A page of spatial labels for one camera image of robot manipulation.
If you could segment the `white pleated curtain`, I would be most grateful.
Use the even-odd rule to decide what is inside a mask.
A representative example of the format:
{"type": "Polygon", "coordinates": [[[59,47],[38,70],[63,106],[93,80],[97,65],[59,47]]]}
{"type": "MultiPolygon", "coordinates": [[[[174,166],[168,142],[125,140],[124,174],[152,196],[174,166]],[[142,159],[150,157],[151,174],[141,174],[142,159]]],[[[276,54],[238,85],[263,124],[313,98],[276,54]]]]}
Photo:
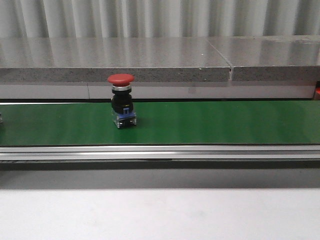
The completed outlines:
{"type": "Polygon", "coordinates": [[[3,0],[0,3],[3,38],[319,33],[317,0],[3,0]]]}

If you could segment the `grey stone slab right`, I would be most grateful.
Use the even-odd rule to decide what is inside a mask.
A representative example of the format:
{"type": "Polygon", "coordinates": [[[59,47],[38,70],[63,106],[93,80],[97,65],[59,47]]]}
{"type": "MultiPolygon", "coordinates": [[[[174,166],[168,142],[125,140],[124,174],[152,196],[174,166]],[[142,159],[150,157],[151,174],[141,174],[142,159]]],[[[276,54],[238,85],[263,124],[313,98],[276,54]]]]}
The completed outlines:
{"type": "Polygon", "coordinates": [[[319,35],[208,37],[233,82],[317,82],[319,35]]]}

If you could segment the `grey stone slab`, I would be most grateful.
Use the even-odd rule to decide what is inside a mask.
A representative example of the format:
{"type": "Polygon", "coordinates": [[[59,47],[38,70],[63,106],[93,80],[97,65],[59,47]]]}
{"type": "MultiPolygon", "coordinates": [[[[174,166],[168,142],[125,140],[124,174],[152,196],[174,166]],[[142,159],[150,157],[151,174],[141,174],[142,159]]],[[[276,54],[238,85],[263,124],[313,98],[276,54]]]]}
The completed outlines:
{"type": "Polygon", "coordinates": [[[319,35],[208,37],[233,82],[317,82],[319,35]]]}
{"type": "Polygon", "coordinates": [[[230,66],[203,37],[9,37],[0,40],[3,84],[136,82],[221,83],[230,66]]]}

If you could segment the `green conveyor belt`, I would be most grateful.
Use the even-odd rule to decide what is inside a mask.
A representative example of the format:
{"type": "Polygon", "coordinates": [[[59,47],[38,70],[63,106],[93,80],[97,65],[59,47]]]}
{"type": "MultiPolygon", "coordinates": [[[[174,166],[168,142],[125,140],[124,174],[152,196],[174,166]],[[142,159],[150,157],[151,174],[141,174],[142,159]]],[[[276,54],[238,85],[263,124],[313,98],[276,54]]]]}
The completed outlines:
{"type": "Polygon", "coordinates": [[[118,129],[109,102],[5,104],[2,146],[317,144],[315,100],[136,102],[118,129]]]}

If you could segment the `red push button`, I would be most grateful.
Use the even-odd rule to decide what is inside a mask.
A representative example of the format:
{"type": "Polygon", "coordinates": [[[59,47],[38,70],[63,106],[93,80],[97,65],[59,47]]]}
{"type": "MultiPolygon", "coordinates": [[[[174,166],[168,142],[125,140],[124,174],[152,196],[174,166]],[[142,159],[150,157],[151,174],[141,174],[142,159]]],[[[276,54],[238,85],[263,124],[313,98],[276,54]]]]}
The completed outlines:
{"type": "Polygon", "coordinates": [[[113,74],[107,78],[112,84],[112,117],[118,129],[137,125],[137,115],[131,96],[131,82],[134,79],[135,77],[128,73],[113,74]]]}

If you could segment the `red plastic tray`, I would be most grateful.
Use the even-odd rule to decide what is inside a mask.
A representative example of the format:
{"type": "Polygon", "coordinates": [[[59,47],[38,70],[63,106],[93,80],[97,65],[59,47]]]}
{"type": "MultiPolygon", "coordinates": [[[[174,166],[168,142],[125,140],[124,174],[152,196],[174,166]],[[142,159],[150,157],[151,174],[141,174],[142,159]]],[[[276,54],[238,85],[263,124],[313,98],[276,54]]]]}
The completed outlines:
{"type": "Polygon", "coordinates": [[[313,97],[314,100],[317,100],[319,101],[320,100],[320,87],[316,87],[315,88],[315,92],[314,92],[314,97],[313,97]]]}

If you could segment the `grey stone slab left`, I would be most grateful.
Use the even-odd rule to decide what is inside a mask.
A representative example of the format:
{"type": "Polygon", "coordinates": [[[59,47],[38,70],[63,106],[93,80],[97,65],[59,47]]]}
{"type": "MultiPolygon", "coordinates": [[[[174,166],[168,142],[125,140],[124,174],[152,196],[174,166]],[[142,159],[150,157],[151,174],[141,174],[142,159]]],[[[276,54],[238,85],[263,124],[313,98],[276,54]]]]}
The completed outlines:
{"type": "Polygon", "coordinates": [[[203,37],[9,37],[0,40],[3,84],[136,82],[221,83],[230,66],[203,37]]]}

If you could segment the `aluminium conveyor frame rail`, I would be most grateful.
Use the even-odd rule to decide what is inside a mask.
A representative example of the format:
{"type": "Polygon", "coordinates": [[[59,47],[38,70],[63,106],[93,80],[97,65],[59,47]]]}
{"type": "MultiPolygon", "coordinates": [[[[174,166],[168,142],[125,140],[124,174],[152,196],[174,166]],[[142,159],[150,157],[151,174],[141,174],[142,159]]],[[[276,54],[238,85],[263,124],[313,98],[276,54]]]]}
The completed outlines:
{"type": "Polygon", "coordinates": [[[318,161],[319,144],[82,145],[1,147],[0,159],[71,162],[280,162],[318,161]]]}

